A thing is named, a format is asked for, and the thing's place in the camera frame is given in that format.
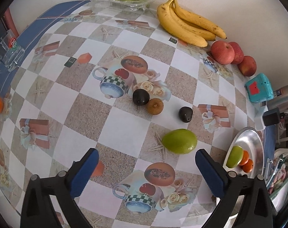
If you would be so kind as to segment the orange with stem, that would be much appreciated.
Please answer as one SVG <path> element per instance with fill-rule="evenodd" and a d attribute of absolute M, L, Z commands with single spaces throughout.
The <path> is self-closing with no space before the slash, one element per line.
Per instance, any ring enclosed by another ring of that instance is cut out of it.
<path fill-rule="evenodd" d="M 249 160 L 249 153 L 246 150 L 243 150 L 243 156 L 239 163 L 239 166 L 245 165 Z"/>

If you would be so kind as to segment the brown fruit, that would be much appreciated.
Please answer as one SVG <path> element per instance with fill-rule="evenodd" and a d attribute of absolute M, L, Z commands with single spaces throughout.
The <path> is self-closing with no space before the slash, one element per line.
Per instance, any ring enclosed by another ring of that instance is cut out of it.
<path fill-rule="evenodd" d="M 147 111 L 151 115 L 161 114 L 164 108 L 164 103 L 159 98 L 153 98 L 147 103 Z"/>

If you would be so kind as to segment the front red apple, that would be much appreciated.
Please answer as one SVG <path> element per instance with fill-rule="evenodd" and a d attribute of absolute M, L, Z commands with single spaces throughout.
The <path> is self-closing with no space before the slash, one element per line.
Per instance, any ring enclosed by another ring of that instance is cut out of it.
<path fill-rule="evenodd" d="M 216 41 L 210 48 L 213 58 L 222 65 L 231 64 L 235 58 L 235 51 L 232 46 L 225 41 Z"/>

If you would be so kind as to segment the large front orange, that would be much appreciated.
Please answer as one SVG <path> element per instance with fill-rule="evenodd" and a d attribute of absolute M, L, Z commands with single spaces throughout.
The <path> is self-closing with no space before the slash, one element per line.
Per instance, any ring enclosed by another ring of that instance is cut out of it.
<path fill-rule="evenodd" d="M 242 166 L 242 170 L 245 173 L 250 173 L 253 170 L 253 161 L 251 159 L 248 159 L 248 161 Z"/>

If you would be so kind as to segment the green mango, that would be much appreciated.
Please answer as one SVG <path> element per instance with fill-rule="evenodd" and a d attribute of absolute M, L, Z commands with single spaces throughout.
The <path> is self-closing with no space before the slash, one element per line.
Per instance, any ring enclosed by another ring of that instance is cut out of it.
<path fill-rule="evenodd" d="M 243 159 L 243 149 L 240 146 L 233 146 L 226 162 L 228 168 L 236 167 Z"/>
<path fill-rule="evenodd" d="M 162 145 L 176 154 L 188 154 L 198 143 L 196 135 L 187 129 L 176 129 L 166 133 L 161 139 Z"/>

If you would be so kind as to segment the dark plum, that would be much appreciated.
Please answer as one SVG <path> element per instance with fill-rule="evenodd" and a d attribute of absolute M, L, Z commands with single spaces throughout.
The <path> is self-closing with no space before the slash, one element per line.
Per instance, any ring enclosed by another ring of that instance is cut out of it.
<path fill-rule="evenodd" d="M 146 105 L 150 100 L 149 93 L 144 89 L 136 89 L 133 92 L 132 97 L 133 103 L 137 106 L 143 106 Z"/>

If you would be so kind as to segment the black power adapter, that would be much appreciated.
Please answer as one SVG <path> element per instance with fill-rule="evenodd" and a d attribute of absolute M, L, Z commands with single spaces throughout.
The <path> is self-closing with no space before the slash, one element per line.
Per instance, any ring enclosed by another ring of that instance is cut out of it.
<path fill-rule="evenodd" d="M 268 110 L 263 114 L 263 122 L 266 127 L 276 125 L 280 120 L 281 116 L 279 108 Z"/>

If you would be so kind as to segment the glass mug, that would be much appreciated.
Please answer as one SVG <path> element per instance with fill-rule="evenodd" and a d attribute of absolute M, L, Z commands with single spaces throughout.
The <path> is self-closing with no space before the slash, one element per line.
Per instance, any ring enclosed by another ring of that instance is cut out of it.
<path fill-rule="evenodd" d="M 0 73 L 12 72 L 18 68 L 22 61 L 25 50 L 17 42 L 17 38 L 11 29 L 0 38 Z"/>

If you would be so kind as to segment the middle red apple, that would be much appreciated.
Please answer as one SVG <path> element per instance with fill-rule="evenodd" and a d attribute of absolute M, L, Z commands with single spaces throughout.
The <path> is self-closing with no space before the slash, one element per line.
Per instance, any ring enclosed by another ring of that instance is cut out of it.
<path fill-rule="evenodd" d="M 244 59 L 244 53 L 243 53 L 241 47 L 236 42 L 229 42 L 229 45 L 233 48 L 233 50 L 235 52 L 235 56 L 234 56 L 234 59 L 232 61 L 232 64 L 235 64 L 235 65 L 240 64 Z"/>

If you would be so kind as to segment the patterned tablecloth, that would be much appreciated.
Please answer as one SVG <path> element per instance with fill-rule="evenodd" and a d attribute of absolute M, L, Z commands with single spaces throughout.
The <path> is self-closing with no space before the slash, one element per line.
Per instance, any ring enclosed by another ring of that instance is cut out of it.
<path fill-rule="evenodd" d="M 195 153 L 177 155 L 157 140 L 188 129 L 198 149 L 223 162 L 257 104 L 247 78 L 205 50 L 172 38 L 152 10 L 99 2 L 59 4 L 19 37 L 21 67 L 0 74 L 12 113 L 0 124 L 0 213 L 19 227 L 28 181 L 53 177 L 93 147 L 104 164 L 77 204 L 93 227 L 201 227 L 215 207 Z M 164 103 L 151 115 L 133 103 L 144 89 Z M 181 107 L 192 120 L 179 119 Z"/>

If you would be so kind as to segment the yellow banana bunch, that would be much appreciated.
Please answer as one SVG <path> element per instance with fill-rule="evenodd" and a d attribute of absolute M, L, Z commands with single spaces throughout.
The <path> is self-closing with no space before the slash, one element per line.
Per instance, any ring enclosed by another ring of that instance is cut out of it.
<path fill-rule="evenodd" d="M 224 30 L 207 18 L 183 9 L 178 0 L 168 0 L 157 8 L 157 17 L 165 31 L 176 38 L 197 46 L 206 47 L 216 37 L 226 39 Z"/>

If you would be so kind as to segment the teal plastic box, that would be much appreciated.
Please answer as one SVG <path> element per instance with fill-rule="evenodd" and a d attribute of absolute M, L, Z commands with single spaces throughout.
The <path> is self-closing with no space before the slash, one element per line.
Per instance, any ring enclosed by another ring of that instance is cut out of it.
<path fill-rule="evenodd" d="M 268 77 L 260 73 L 245 84 L 252 103 L 260 103 L 274 98 L 273 89 Z"/>

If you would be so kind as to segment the silver metal plate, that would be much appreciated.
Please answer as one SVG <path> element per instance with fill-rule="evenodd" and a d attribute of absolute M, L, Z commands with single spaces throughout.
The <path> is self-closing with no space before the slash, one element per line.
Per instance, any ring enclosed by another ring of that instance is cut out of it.
<path fill-rule="evenodd" d="M 258 132 L 252 127 L 245 127 L 233 139 L 223 168 L 238 175 L 246 174 L 249 178 L 254 178 L 263 174 L 264 162 L 263 143 Z"/>

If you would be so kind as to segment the steel kettle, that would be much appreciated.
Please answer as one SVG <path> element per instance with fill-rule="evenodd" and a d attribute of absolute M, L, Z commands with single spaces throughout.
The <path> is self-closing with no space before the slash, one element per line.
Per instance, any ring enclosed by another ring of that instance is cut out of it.
<path fill-rule="evenodd" d="M 281 113 L 288 113 L 288 85 L 273 92 L 274 98 L 267 102 L 269 110 L 278 108 Z"/>

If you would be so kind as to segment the dark avocado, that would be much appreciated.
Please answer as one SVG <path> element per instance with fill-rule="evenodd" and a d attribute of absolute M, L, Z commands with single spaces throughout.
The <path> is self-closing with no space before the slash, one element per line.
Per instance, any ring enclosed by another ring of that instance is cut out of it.
<path fill-rule="evenodd" d="M 192 120 L 193 110 L 190 107 L 181 107 L 178 116 L 182 122 L 189 123 Z"/>

